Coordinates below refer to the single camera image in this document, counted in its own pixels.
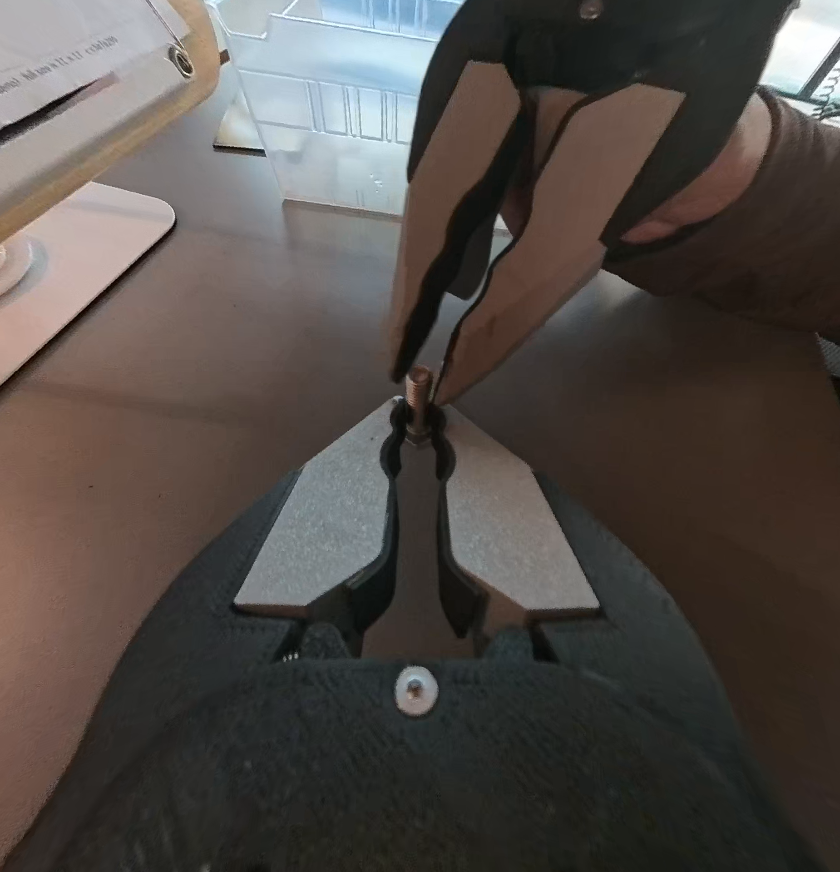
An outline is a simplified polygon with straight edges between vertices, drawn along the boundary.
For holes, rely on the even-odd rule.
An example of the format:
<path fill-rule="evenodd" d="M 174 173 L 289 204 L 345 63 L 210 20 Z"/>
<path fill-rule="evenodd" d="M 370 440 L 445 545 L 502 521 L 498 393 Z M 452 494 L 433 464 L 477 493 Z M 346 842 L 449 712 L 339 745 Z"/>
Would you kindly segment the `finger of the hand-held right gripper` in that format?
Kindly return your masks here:
<path fill-rule="evenodd" d="M 414 365 L 445 296 L 468 300 L 479 290 L 527 130 L 504 64 L 469 61 L 412 157 L 390 303 L 392 381 Z"/>
<path fill-rule="evenodd" d="M 683 100 L 634 84 L 569 111 L 519 235 L 451 336 L 440 406 L 495 371 L 598 273 L 607 252 L 602 234 Z"/>

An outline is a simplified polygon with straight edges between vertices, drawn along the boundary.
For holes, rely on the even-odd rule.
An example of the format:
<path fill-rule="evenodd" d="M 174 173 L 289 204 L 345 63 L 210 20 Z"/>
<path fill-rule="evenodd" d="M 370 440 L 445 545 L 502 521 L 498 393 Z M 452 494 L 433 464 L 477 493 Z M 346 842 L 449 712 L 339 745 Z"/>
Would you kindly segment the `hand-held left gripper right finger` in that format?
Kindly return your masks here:
<path fill-rule="evenodd" d="M 430 413 L 438 592 L 481 654 L 507 629 L 600 616 L 600 601 L 533 469 L 451 406 Z"/>

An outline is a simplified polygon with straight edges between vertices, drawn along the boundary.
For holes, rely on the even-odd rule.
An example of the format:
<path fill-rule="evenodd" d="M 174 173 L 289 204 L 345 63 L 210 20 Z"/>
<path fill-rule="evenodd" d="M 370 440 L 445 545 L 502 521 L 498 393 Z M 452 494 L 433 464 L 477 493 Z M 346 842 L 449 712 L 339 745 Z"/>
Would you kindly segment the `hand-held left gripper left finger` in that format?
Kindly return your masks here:
<path fill-rule="evenodd" d="M 335 626 L 353 655 L 395 593 L 402 399 L 295 474 L 233 600 L 253 616 Z"/>

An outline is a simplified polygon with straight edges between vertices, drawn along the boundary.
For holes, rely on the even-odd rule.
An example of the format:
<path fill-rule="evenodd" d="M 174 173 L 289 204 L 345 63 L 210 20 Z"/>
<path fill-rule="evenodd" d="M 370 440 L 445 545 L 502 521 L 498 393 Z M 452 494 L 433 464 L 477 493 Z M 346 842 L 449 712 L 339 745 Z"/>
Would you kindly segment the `steel threaded bolt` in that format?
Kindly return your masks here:
<path fill-rule="evenodd" d="M 426 365 L 413 365 L 404 380 L 405 440 L 414 448 L 430 445 L 436 428 L 432 403 L 435 373 Z"/>

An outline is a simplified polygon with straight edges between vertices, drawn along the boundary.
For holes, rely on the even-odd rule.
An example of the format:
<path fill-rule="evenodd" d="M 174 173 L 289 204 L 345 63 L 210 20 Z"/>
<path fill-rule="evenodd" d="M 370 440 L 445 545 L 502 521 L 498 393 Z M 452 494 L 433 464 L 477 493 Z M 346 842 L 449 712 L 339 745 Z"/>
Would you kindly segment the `person's right forearm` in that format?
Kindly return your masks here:
<path fill-rule="evenodd" d="M 840 128 L 766 88 L 770 144 L 732 205 L 668 239 L 615 248 L 604 268 L 656 297 L 691 297 L 840 346 Z"/>

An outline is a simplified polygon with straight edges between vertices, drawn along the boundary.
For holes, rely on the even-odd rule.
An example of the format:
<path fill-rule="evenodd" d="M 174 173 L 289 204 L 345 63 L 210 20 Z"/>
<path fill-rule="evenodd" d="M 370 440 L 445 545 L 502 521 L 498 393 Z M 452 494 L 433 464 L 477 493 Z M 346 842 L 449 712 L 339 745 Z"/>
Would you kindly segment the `person's right hand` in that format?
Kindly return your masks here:
<path fill-rule="evenodd" d="M 714 162 L 624 234 L 622 242 L 635 245 L 657 242 L 723 212 L 746 192 L 756 177 L 770 147 L 771 133 L 769 106 L 759 93 L 754 93 Z"/>

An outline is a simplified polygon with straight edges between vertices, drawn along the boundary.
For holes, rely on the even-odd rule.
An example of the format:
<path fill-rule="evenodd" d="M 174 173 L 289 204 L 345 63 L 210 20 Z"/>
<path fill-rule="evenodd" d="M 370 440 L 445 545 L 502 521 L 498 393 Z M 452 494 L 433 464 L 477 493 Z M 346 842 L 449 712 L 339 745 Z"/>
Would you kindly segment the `clear plastic bin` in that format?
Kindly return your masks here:
<path fill-rule="evenodd" d="M 418 95 L 461 2 L 209 2 L 285 202 L 399 219 Z"/>

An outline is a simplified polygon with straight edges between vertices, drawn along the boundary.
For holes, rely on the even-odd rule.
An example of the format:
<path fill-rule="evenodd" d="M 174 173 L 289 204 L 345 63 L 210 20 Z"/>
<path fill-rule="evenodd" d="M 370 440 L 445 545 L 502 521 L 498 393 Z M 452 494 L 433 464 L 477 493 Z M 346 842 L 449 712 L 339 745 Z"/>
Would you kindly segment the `printed instruction sheet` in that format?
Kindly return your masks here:
<path fill-rule="evenodd" d="M 0 1 L 0 130 L 189 31 L 170 2 Z"/>

